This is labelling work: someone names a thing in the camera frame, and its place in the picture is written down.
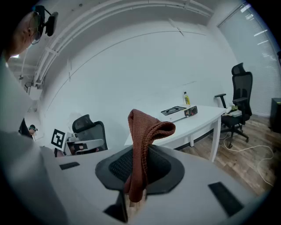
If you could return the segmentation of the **person's left hand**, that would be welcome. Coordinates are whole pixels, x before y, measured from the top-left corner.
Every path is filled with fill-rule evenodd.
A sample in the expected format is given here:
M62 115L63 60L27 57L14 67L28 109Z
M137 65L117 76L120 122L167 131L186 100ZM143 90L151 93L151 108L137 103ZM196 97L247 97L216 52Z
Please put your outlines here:
M94 152L99 152L99 148L91 149L91 150L84 150L84 144L73 144L72 146L69 146L69 150L72 155L84 155L84 154L90 154Z

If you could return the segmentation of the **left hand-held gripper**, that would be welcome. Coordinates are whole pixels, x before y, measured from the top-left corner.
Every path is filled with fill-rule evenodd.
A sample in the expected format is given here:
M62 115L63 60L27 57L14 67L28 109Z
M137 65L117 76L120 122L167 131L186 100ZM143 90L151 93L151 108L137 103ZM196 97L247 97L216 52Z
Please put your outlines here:
M103 139L88 140L86 143L80 142L77 133L63 132L55 129L51 139L51 144L54 146L55 157L72 156L69 146L73 144L84 144L84 150L96 149L104 144Z

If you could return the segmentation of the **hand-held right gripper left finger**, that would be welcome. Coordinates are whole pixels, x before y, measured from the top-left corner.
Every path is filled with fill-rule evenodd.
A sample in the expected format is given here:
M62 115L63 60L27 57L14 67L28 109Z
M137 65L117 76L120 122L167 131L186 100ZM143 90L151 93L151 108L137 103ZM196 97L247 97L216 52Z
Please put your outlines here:
M97 178L95 168L100 161L127 147L128 145L117 146L97 153L78 156L61 156L56 158L60 165L72 162L77 162L79 164L78 166L62 171L70 181L70 184L73 185L76 191L85 197L90 204L101 210L103 214L121 222L122 225L126 225L128 222L125 197L117 190L105 188Z

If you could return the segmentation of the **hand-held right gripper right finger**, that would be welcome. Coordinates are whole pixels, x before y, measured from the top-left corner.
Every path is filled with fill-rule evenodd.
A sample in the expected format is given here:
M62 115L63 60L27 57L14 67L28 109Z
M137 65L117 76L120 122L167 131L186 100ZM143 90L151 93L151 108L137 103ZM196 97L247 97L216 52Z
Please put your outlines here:
M174 149L160 147L184 166L182 181L171 192L148 196L132 218L133 225L235 225L242 224L263 201L214 163ZM222 182L244 206L229 217L217 201L209 184Z

